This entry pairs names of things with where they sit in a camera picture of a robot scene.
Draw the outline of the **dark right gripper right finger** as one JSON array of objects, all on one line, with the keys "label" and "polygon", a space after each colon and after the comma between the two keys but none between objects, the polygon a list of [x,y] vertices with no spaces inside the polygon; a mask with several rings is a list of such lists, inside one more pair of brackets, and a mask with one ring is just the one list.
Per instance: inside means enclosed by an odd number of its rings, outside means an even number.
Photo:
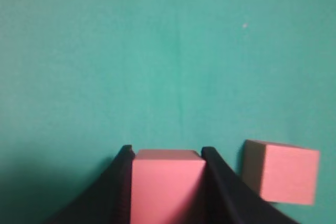
[{"label": "dark right gripper right finger", "polygon": [[205,146],[205,223],[297,224],[252,191],[216,148]]}]

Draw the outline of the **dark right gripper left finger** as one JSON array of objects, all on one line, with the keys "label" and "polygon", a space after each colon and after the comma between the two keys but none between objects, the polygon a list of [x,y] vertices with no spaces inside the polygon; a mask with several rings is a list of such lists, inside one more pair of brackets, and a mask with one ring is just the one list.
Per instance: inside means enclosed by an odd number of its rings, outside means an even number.
[{"label": "dark right gripper left finger", "polygon": [[122,146],[109,166],[86,190],[44,223],[130,223],[134,158],[132,146]]}]

